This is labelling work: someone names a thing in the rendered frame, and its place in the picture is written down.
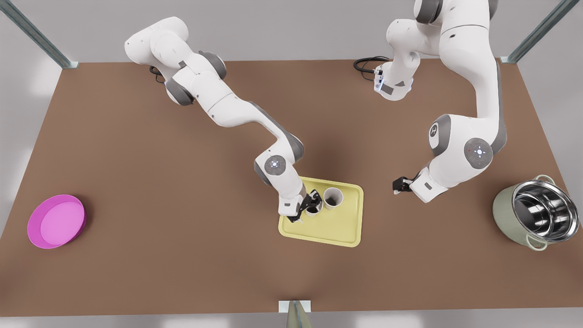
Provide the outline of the pink round bowl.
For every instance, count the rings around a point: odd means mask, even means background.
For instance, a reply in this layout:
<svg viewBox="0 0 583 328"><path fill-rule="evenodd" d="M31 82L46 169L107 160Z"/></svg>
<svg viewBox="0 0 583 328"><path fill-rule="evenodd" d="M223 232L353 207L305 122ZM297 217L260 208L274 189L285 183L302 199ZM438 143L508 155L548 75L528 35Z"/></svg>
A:
<svg viewBox="0 0 583 328"><path fill-rule="evenodd" d="M55 195L33 210L27 224L27 235L36 247L61 247L79 237L86 220L85 206L77 197Z"/></svg>

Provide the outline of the yellow rectangular tray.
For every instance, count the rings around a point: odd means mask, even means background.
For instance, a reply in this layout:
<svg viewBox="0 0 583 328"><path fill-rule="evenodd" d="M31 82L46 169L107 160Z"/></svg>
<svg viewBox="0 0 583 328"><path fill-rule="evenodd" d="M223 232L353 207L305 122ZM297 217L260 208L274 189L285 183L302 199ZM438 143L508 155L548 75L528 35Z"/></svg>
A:
<svg viewBox="0 0 583 328"><path fill-rule="evenodd" d="M333 209L323 209L316 216L307 216L291 223L285 216L279 218L278 230L286 237L307 241L318 241L337 246L356 247L360 243L363 217L363 189L359 185L337 181L302 177L308 191L316 190L322 197L324 191L336 187L343 193L342 204Z"/></svg>

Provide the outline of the green pot with steel interior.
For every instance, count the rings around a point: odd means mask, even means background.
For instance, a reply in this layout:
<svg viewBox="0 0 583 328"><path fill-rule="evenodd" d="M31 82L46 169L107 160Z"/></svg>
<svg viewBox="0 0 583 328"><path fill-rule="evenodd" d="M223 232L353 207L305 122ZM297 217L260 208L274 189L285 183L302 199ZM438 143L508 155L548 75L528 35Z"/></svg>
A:
<svg viewBox="0 0 583 328"><path fill-rule="evenodd" d="M533 251L568 241L583 226L574 201L545 174L500 191L493 217L506 237Z"/></svg>

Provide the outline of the silver frame post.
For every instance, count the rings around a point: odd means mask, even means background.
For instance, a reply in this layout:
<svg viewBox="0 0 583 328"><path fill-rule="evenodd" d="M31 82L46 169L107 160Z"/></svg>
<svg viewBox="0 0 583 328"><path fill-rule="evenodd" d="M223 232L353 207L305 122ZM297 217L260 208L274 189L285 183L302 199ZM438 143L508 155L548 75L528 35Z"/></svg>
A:
<svg viewBox="0 0 583 328"><path fill-rule="evenodd" d="M279 301L278 312L287 313L286 328L313 328L307 315L312 312L310 300Z"/></svg>
<svg viewBox="0 0 583 328"><path fill-rule="evenodd" d="M0 11L62 69L78 67L79 62L69 60L10 0L0 0Z"/></svg>
<svg viewBox="0 0 583 328"><path fill-rule="evenodd" d="M580 0L560 0L546 17L516 46L508 56L500 58L501 63L516 64L522 59L556 24L569 13Z"/></svg>

